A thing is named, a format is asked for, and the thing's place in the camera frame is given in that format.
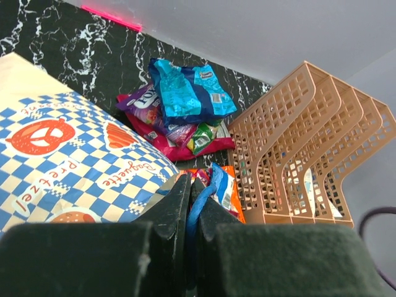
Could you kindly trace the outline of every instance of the pile of snacks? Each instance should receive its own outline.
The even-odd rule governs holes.
[[[153,82],[119,95],[134,129],[171,161],[189,160],[235,145],[223,119],[236,111],[209,65],[178,67],[152,59]]]

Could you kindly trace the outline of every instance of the paper bag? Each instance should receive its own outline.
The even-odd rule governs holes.
[[[0,236],[25,222],[130,222],[178,172],[157,149],[12,53],[0,58]]]

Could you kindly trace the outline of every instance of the white wall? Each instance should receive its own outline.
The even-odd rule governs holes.
[[[396,113],[393,0],[69,0],[81,1],[271,84],[308,60]],[[394,152],[392,142],[346,179],[343,190],[356,223],[372,207],[396,206]],[[395,224],[396,217],[376,219],[367,237],[374,260],[394,279]]]
[[[392,0],[71,0],[274,84],[302,60],[347,79],[396,48]]]

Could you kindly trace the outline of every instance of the pink candy bag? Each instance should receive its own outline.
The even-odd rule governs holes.
[[[117,100],[122,102],[128,98],[128,95],[118,95]],[[172,162],[185,161],[194,159],[201,155],[208,153],[215,153],[219,150],[235,149],[233,139],[230,137],[225,125],[222,124],[220,129],[223,132],[218,133],[218,137],[215,138],[210,145],[201,151],[198,155],[193,155],[187,147],[177,147],[172,141],[168,140],[163,134],[154,130],[148,124],[143,123],[141,120],[136,118],[130,113],[126,113],[129,121],[133,125],[136,132],[150,142],[156,149],[161,151],[169,160]]]

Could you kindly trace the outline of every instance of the candy bag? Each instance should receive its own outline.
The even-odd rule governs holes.
[[[162,102],[165,126],[210,122],[237,110],[210,65],[177,67],[164,59],[151,59],[148,71]]]
[[[128,95],[118,95],[117,100],[119,102],[125,100]],[[128,120],[131,122],[132,126],[136,132],[150,142],[156,149],[161,151],[165,156],[168,157],[172,162],[185,161],[194,159],[198,156],[206,155],[208,153],[215,153],[219,150],[235,149],[235,144],[230,136],[225,124],[218,127],[217,138],[213,140],[210,145],[198,153],[196,156],[187,147],[178,147],[176,144],[169,139],[167,139],[163,134],[155,131],[153,127],[150,127],[146,123],[136,118],[130,113],[126,113]]]
[[[117,107],[120,110],[133,114],[156,131],[164,134],[177,145],[185,145],[195,132],[196,126],[188,124],[184,126],[169,125],[165,127],[160,104],[161,101],[153,85],[148,84],[133,93],[126,100],[119,102]]]
[[[225,209],[231,210],[231,196],[234,188],[234,178],[224,171],[216,163],[212,163],[212,179],[211,183],[216,185],[217,191],[214,199]]]
[[[223,166],[222,170],[225,171],[231,178],[235,178],[235,170],[234,167],[232,166]],[[176,179],[178,179],[180,176],[186,173],[192,173],[192,183],[194,182],[195,178],[200,178],[202,181],[202,177],[204,173],[208,176],[211,177],[213,170],[211,168],[206,168],[206,169],[186,169],[186,170],[180,170],[179,175]],[[203,182],[204,185],[210,184],[210,181],[207,181],[206,183]],[[236,183],[234,183],[232,187],[232,195],[231,195],[231,206],[230,209],[228,210],[230,214],[232,214],[234,217],[236,217],[241,223],[246,223],[245,217],[243,215],[242,211],[242,206],[239,200],[238,196],[238,187]]]
[[[209,126],[206,123],[200,123],[187,143],[187,148],[192,151],[194,155],[197,155],[214,140],[216,133],[217,127]]]

